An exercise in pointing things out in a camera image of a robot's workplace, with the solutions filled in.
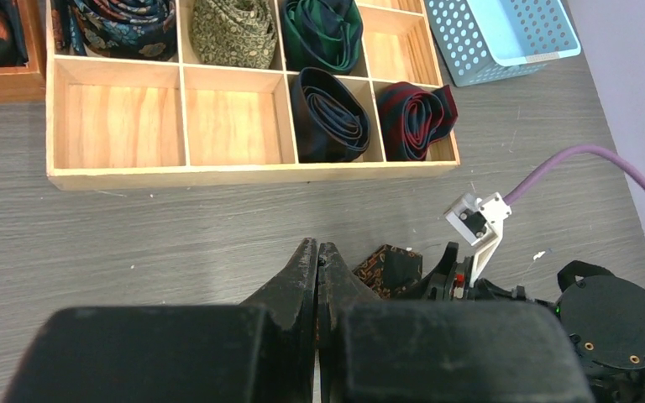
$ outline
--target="cable connector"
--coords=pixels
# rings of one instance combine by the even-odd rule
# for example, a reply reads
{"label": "cable connector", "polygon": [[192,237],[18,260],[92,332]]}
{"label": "cable connector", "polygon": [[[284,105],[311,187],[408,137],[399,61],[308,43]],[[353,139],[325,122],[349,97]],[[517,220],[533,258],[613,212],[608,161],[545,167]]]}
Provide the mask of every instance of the cable connector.
{"label": "cable connector", "polygon": [[474,286],[503,239],[503,221],[512,211],[500,193],[486,199],[466,193],[444,214],[471,246],[475,247],[470,286]]}

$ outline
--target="beige patterned tie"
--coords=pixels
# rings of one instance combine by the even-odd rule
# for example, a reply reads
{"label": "beige patterned tie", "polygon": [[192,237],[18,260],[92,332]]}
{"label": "beige patterned tie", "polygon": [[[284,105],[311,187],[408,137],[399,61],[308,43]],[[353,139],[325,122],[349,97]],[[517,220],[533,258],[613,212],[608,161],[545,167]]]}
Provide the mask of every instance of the beige patterned tie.
{"label": "beige patterned tie", "polygon": [[268,69],[278,34],[266,0],[196,0],[191,44],[205,65]]}

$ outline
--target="brown wooden box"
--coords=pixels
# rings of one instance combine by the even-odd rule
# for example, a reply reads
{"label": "brown wooden box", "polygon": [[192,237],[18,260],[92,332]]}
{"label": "brown wooden box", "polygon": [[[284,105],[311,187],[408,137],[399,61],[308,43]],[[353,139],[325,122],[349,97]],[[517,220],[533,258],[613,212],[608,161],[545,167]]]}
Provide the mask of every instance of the brown wooden box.
{"label": "brown wooden box", "polygon": [[45,99],[45,47],[37,0],[17,0],[29,62],[0,67],[0,103]]}
{"label": "brown wooden box", "polygon": [[460,164],[455,134],[426,161],[387,161],[375,100],[398,81],[443,85],[422,1],[357,0],[363,54],[338,78],[370,117],[370,147],[336,164],[298,159],[290,99],[298,73],[286,69],[280,28],[272,66],[252,70],[199,63],[193,0],[176,0],[178,52],[166,62],[58,54],[47,19],[48,177],[62,190],[104,190],[442,175]]}

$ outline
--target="perforated plastic basket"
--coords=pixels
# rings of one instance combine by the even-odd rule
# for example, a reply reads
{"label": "perforated plastic basket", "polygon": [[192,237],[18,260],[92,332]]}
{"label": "perforated plastic basket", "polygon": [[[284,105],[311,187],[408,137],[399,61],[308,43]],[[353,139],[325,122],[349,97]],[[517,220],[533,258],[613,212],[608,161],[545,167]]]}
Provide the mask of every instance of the perforated plastic basket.
{"label": "perforated plastic basket", "polygon": [[560,0],[425,0],[456,86],[525,76],[581,48]]}

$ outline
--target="cable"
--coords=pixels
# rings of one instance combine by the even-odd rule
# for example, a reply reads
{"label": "cable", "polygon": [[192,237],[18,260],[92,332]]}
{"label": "cable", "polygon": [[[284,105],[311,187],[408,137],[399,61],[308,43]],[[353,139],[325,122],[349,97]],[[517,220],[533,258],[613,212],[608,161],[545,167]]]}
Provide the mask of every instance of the cable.
{"label": "cable", "polygon": [[568,159],[569,157],[575,156],[577,154],[594,154],[610,161],[612,164],[618,166],[627,175],[629,175],[645,191],[645,176],[642,175],[642,173],[639,172],[639,170],[634,167],[634,165],[630,164],[619,155],[614,154],[610,150],[602,148],[599,145],[581,144],[564,149],[548,158],[548,160],[540,164],[540,166],[538,166],[533,172],[530,173],[530,175],[528,175],[520,184],[518,184],[515,189],[508,193],[503,198],[503,200],[508,206],[517,202],[518,199],[520,199],[527,191],[530,190],[531,187],[538,183],[538,181],[540,181],[543,176],[545,176],[545,174],[547,174],[552,168]]}

